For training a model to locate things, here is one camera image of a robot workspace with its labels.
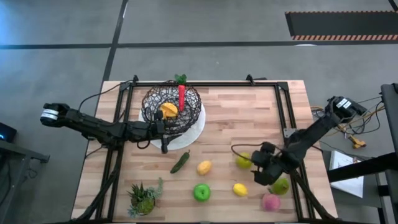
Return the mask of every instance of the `black wire basket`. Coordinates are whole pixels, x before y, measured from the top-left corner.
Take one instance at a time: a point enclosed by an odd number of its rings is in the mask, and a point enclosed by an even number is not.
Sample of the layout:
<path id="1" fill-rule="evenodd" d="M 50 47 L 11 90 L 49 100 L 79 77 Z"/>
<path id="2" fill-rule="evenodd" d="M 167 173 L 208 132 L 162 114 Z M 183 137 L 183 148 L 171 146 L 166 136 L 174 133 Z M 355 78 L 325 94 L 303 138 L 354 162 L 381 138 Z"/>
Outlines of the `black wire basket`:
<path id="1" fill-rule="evenodd" d="M 166 134 L 181 134 L 187 131 L 198 121 L 201 111 L 200 95 L 190 85 L 185 85 L 185 106 L 180 111 L 178 106 L 178 84 L 175 81 L 166 81 L 152 87 L 142 99 L 142 117 L 145 122 L 152 122 L 154 115 L 160 110 L 163 103 L 172 103 L 178 109 L 175 118 L 167 118 Z"/>

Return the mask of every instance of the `green apple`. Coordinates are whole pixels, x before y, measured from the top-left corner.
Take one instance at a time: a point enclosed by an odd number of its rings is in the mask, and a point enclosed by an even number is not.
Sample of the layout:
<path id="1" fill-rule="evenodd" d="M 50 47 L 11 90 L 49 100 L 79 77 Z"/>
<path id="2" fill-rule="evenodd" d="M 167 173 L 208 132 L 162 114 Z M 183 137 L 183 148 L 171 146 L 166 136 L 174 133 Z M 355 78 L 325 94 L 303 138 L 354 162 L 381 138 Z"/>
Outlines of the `green apple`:
<path id="1" fill-rule="evenodd" d="M 272 184 L 271 192 L 276 195 L 284 195 L 289 191 L 289 181 L 283 177 L 279 178 L 274 184 Z"/>
<path id="2" fill-rule="evenodd" d="M 198 202 L 206 202 L 210 198 L 211 190 L 207 184 L 197 184 L 193 188 L 193 197 Z"/>

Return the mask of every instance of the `small potted plant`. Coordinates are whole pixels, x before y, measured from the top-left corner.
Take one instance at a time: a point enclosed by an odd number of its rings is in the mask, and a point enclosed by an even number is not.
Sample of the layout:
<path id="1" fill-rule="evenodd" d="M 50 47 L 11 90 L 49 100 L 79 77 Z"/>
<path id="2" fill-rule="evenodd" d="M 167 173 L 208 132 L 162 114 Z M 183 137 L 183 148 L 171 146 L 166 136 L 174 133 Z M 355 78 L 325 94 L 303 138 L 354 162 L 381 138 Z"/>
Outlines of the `small potted plant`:
<path id="1" fill-rule="evenodd" d="M 149 214 L 155 207 L 155 201 L 162 195 L 163 191 L 163 180 L 159 178 L 159 185 L 157 189 L 153 187 L 148 187 L 144 189 L 142 185 L 131 185 L 131 192 L 128 192 L 131 197 L 131 205 L 128 210 L 131 218 L 136 218 L 140 215 Z"/>

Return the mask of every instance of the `lemon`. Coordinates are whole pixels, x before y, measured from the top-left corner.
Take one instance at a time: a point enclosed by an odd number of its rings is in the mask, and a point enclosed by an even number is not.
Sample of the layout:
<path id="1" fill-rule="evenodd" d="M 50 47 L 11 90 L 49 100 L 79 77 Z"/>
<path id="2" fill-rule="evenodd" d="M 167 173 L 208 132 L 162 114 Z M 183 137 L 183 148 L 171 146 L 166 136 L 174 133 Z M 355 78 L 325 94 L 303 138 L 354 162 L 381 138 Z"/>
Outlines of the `lemon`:
<path id="1" fill-rule="evenodd" d="M 246 158 L 248 158 L 248 159 L 250 159 L 250 157 L 251 157 L 250 154 L 247 153 L 247 152 L 242 152 L 242 153 L 240 153 L 240 155 L 241 155 L 241 156 L 244 156 L 244 157 L 246 157 Z M 251 161 L 248 160 L 248 159 L 243 159 L 242 157 L 238 156 L 238 157 L 236 158 L 236 165 L 237 165 L 238 167 L 242 168 L 242 169 L 250 169 L 250 167 L 251 167 Z"/>
<path id="2" fill-rule="evenodd" d="M 248 189 L 243 184 L 234 184 L 233 190 L 237 196 L 246 196 L 248 194 Z"/>

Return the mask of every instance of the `plant pot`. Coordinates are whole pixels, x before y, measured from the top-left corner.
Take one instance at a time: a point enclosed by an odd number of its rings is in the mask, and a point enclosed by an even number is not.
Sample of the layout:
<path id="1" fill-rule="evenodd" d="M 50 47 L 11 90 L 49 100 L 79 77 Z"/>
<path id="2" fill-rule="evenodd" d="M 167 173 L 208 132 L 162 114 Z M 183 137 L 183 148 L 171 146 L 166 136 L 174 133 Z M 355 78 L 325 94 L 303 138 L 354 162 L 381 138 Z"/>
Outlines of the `plant pot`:
<path id="1" fill-rule="evenodd" d="M 153 209 L 155 208 L 155 205 L 156 205 L 156 199 L 154 199 L 154 206 L 152 207 L 152 210 L 150 210 L 150 211 L 147 212 L 147 213 L 139 213 L 139 215 L 140 215 L 140 216 L 143 216 L 143 215 L 148 215 L 148 214 L 150 214 L 150 212 L 152 212 Z"/>

